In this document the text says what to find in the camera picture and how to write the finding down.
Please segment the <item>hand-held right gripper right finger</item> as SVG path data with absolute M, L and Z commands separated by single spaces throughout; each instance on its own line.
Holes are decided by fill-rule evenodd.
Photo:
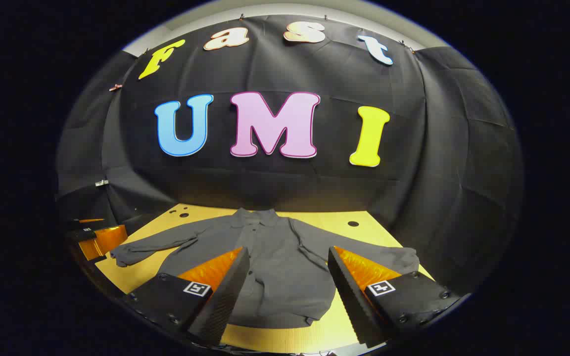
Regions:
M 415 271 L 398 273 L 338 246 L 328 268 L 359 343 L 415 338 L 461 304 L 461 295 Z

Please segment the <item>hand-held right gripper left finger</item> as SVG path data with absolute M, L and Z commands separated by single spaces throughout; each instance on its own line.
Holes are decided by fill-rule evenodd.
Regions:
M 220 344 L 249 271 L 240 247 L 180 275 L 158 273 L 124 297 L 124 306 L 180 342 Z

